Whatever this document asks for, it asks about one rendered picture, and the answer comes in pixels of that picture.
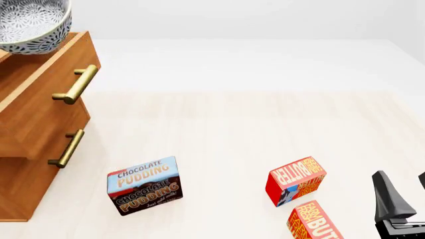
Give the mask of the black and white patterned bowl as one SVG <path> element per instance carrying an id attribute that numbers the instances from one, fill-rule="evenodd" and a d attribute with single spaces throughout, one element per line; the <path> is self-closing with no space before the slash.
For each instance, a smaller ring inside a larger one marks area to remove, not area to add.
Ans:
<path id="1" fill-rule="evenodd" d="M 0 0 L 0 49 L 8 53 L 50 53 L 71 25 L 72 0 Z"/>

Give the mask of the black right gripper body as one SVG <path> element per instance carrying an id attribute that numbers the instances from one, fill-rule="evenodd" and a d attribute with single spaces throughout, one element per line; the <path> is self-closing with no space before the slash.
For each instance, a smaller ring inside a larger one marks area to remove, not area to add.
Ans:
<path id="1" fill-rule="evenodd" d="M 405 218 L 375 218 L 381 239 L 425 239 L 425 222 L 408 222 Z"/>

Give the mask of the chocolate pudding box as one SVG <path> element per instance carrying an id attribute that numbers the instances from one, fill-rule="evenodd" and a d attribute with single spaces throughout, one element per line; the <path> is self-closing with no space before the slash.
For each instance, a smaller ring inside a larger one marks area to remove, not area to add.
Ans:
<path id="1" fill-rule="evenodd" d="M 121 216 L 183 198 L 176 158 L 166 157 L 109 173 L 107 194 Z"/>

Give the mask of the wooden cabinet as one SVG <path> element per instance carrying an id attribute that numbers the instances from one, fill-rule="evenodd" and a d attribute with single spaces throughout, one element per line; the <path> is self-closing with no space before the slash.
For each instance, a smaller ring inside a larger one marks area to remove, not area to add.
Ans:
<path id="1" fill-rule="evenodd" d="M 0 221 L 26 221 L 31 218 L 58 173 L 58 167 L 48 165 L 47 161 L 59 159 L 62 153 L 56 158 L 35 160 L 0 158 Z"/>

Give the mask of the red butter box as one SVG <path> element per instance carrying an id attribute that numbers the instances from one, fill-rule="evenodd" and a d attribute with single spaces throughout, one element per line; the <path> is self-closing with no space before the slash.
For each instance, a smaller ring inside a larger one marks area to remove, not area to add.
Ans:
<path id="1" fill-rule="evenodd" d="M 316 191 L 326 174 L 313 157 L 306 157 L 270 171 L 265 191 L 274 206 L 281 206 Z"/>
<path id="2" fill-rule="evenodd" d="M 294 239 L 344 239 L 316 200 L 296 206 L 287 227 Z"/>

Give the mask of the wooden cabinet drawer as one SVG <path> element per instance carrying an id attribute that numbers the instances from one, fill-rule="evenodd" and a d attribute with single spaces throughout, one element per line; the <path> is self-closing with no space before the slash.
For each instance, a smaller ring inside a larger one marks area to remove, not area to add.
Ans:
<path id="1" fill-rule="evenodd" d="M 0 112 L 0 158 L 41 158 L 65 142 L 67 133 L 84 129 L 90 115 L 82 101 L 72 105 L 62 101 L 12 103 Z"/>
<path id="2" fill-rule="evenodd" d="M 67 93 L 79 75 L 75 69 L 101 67 L 90 33 L 69 33 L 60 47 L 44 55 L 11 55 L 0 62 L 0 112 L 12 103 L 43 103 L 53 93 Z M 58 157 L 70 140 L 41 157 Z"/>

